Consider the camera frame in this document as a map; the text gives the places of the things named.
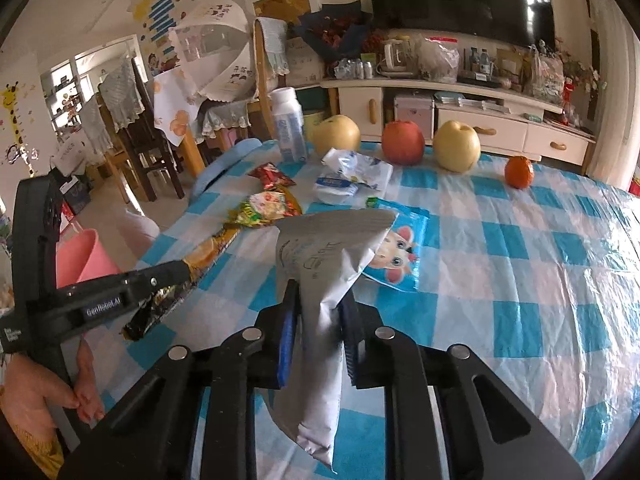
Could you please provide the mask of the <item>person's left hand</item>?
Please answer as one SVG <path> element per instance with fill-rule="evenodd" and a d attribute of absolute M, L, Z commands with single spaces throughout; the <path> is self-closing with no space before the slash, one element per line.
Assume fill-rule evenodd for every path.
<path fill-rule="evenodd" d="M 75 410 L 86 424 L 104 417 L 104 406 L 96 390 L 93 354 L 84 338 L 78 344 L 76 364 L 76 382 L 70 387 L 28 356 L 12 356 L 6 369 L 1 411 L 18 436 L 28 434 L 43 443 L 53 440 L 56 426 L 48 402 Z"/>

